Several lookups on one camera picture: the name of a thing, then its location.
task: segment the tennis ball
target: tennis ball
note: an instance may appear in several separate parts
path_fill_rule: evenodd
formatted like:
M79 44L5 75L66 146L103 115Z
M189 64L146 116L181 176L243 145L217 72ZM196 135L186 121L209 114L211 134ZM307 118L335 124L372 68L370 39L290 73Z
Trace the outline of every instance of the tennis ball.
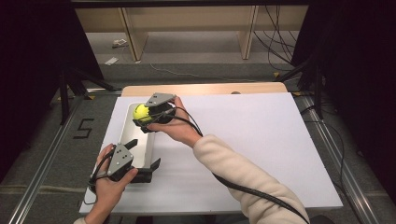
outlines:
M134 109L134 119L138 119L143 122L151 120L151 117L149 116L149 108L144 105L138 105Z

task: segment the person's right hand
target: person's right hand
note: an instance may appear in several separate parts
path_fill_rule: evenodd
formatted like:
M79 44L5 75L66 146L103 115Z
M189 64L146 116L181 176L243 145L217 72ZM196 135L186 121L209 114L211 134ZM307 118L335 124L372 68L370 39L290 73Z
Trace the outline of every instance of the person's right hand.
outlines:
M178 96L172 103L175 105L175 107L185 109L180 97ZM189 115L182 109L177 109L175 116L190 120ZM193 147L195 143L202 137L198 134L198 132L195 131L195 129L190 126L190 124L179 119L172 119L166 124L152 123L148 126L148 128L155 132L167 133L174 140L182 142L189 147Z

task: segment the gray carpet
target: gray carpet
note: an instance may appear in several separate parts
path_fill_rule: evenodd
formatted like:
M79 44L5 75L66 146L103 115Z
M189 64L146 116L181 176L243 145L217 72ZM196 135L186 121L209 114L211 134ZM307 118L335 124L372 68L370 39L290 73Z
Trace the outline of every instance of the gray carpet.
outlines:
M154 64L154 66L157 69L167 69L179 75L155 70L150 64L101 65L101 69L106 81L116 87L154 84L248 82L250 80L272 81L275 71L269 64L254 63ZM289 68L285 64L275 64L275 66L282 69ZM194 74L200 77L181 74ZM286 82L290 91L296 90L295 83L296 80ZM89 81L84 82L84 84L87 88L97 87ZM84 190L92 172L98 150L102 145L117 96L114 94L100 94L96 95L93 100L87 99L82 102L50 167L42 189L36 196L35 202L25 219L25 223L72 223L76 218L80 217L78 213L79 205L83 200ZM300 111L306 108L305 97L295 98ZM373 205L380 223L396 223L395 205L376 180L365 159L358 155L359 149L354 144L344 122L336 115L331 99L323 96L322 102L325 103L323 105L323 115L326 122L332 125L340 134L339 136L336 131L330 129L335 143L339 147L342 143L344 144L346 162ZM50 105L51 109L41 120L35 136L31 139L31 147L22 152L0 185L0 224L7 223L9 216L12 214L26 186L31 182L42 158L50 147L52 139L60 128L61 103L58 101L58 95L54 96ZM304 120L311 120L309 113L314 112L308 111L304 113ZM78 130L83 119L88 120L83 123L82 127L91 128L92 131L88 138L79 139L79 136L84 136L87 133L87 131ZM306 123L330 177L335 182L338 182L339 173L315 125L317 124ZM358 223L352 208L347 202L347 195L344 195L340 190L338 192L343 200L343 208L332 211L309 210L309 215L313 217L322 214L339 224ZM110 223L134 223L134 219L132 217L112 216Z

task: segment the floor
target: floor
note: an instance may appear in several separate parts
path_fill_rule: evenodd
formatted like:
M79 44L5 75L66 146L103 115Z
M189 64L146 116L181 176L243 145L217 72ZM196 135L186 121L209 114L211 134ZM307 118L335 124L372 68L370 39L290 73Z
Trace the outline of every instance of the floor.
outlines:
M272 31L268 31L266 34L272 36ZM282 32L281 34L289 45L294 45L294 38L298 37L298 32ZM265 44L271 44L271 48L281 57L287 59L289 56L287 49L271 42L264 32L258 32L257 35ZM268 53L268 50L255 36L249 59L243 60L235 32L150 33L142 59L138 62L132 59L127 47L112 48L114 40L126 39L124 34L87 34L87 37L95 57L104 71L105 78L114 83L122 82L123 85L125 85L125 78L134 79L134 81L151 78L146 74L141 75L140 79L137 78L136 73L125 74L125 71L129 71L128 69L144 71L153 76L152 83L159 78L163 83L164 77L155 77L157 73L164 76L166 76L165 74L169 76L187 75L191 78L198 78L200 82L205 82L207 78L205 76L208 75L219 76L222 78L219 81L227 82L228 80L225 78L232 77L233 81L241 78L233 76L230 67L234 66L234 70L242 67L243 72L249 73L256 71L259 64L271 64L272 66L264 68L268 69L265 77L248 77L269 81L276 74L283 74L285 73L283 70L290 68L285 61ZM289 47L289 50L292 54L293 48ZM118 60L112 65L105 65L105 62L113 57ZM230 77L227 77L228 74L222 74L224 66L227 67ZM298 81L298 76L285 82L289 91L296 90L296 81ZM97 154L97 151L86 151L86 148L98 148L101 145L98 139L103 138L106 132L106 123L108 123L112 111L111 106L114 105L116 97L117 95L114 94L97 95L95 100L84 99L81 103L75 114L76 118L71 123L72 127L69 130L64 130L66 137L61 139L64 143L59 147L59 150L56 148L58 155L54 156L51 168L47 176L44 177L35 202L25 218L26 223L70 223L79 217L78 209L85 192L85 182L92 171L92 162ZM312 103L310 97L298 95L295 95L295 101L300 111L304 111ZM335 223L340 224L359 223L359 219L361 219L361 223L396 223L395 204L376 181L364 158L359 155L359 149L351 139L343 121L336 115L336 108L332 107L331 99L325 95L322 101L326 124L318 123L318 118L313 110L305 110L302 112L302 116L304 120L308 120L307 129L311 133L329 175L337 180L340 176L340 166L336 162L337 158L338 161L341 158L341 154L337 154L337 152L344 152L343 177L346 181L344 183L346 192L339 190L339 194L345 207L332 211L313 210L309 211L309 215L326 215ZM38 128L40 132L37 132L32 139L32 148L20 155L16 162L17 165L12 168L5 181L0 185L0 224L7 223L10 215L17 208L22 194L33 182L33 176L39 169L42 158L46 158L48 149L54 148L52 139L58 136L60 120L60 103L56 95L51 106L52 109L46 120ZM95 120L92 122L95 132L92 132L90 139L74 139L76 135L79 135L79 132L76 132L82 124L79 121L86 118ZM350 190L350 186L357 186L358 189ZM368 203L366 205L359 204L361 199L366 199ZM110 223L134 222L134 217L117 216L110 221Z

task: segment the black stand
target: black stand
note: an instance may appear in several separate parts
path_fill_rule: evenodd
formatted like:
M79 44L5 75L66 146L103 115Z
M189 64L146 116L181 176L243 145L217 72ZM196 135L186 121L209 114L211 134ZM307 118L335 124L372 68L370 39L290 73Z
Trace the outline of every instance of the black stand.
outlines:
M62 102L62 121L61 125L69 117L69 99L67 95L67 86L73 91L73 93L77 96L83 96L87 93L87 89L82 84L81 80L87 79L94 84L103 87L108 91L120 91L121 88L114 88L113 86L105 83L102 80L94 78L84 71L79 70L76 67L72 66L64 66L62 69L62 73L59 75L59 90L61 94L61 102Z
M343 16L346 10L350 9L347 4L354 0L344 0L338 10L334 13L328 24L324 28L318 43L316 44L310 57L287 74L278 77L275 82L283 82L299 73L303 73L297 84L300 90L307 90L312 83L315 83L315 100L314 108L320 119L323 119L321 113L321 91L322 91L322 69L325 63L329 61L335 39L343 33Z

